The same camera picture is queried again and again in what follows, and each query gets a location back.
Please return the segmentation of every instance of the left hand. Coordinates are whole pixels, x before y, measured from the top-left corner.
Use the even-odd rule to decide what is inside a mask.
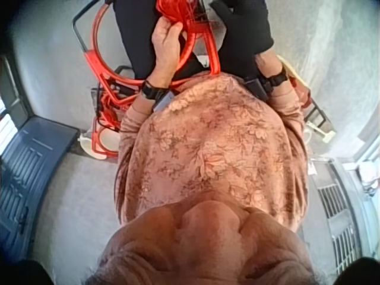
[[[222,70],[242,78],[256,74],[254,56],[274,44],[265,0],[215,0],[210,6],[227,28],[219,50]]]
[[[171,82],[179,62],[181,47],[179,36],[182,23],[172,25],[169,19],[159,18],[152,34],[152,43],[156,53],[156,67],[152,75]]]

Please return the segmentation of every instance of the watch strap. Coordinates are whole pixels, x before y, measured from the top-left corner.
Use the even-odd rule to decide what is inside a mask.
[[[162,98],[168,90],[167,88],[154,87],[147,80],[145,80],[141,86],[142,95],[148,100],[157,101],[159,98]]]
[[[272,87],[280,86],[283,82],[287,81],[289,78],[287,76],[287,72],[285,67],[283,66],[283,69],[281,72],[275,76],[272,76],[268,78],[269,83]]]

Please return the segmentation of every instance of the concrete floor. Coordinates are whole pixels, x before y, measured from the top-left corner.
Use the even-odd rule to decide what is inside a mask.
[[[80,284],[90,276],[118,229],[113,203],[116,168],[114,163],[69,153],[52,179],[31,258],[41,262],[55,284]]]
[[[97,83],[71,30],[88,0],[28,1],[11,27],[21,80],[35,114],[88,129]],[[323,150],[349,157],[379,103],[378,8],[371,0],[267,0],[277,52],[312,89],[338,134]],[[89,39],[97,9],[79,23]],[[111,68],[129,64],[113,13],[99,35]],[[33,257],[57,284],[78,284],[118,224],[113,206],[116,166],[67,155],[39,218]]]

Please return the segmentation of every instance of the smartwatch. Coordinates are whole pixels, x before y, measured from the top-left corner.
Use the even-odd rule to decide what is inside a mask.
[[[257,99],[267,101],[274,87],[280,86],[288,79],[286,69],[283,66],[279,74],[270,78],[266,78],[262,74],[246,77],[244,85]]]
[[[274,87],[280,86],[283,82],[287,81],[289,78],[287,76],[287,72],[285,67],[283,66],[283,69],[281,72],[275,76],[272,76],[270,78],[266,78],[269,82],[270,86],[272,87],[271,92],[273,91]]]
[[[141,86],[142,95],[148,100],[159,101],[168,91],[167,88],[153,87],[147,80]]]

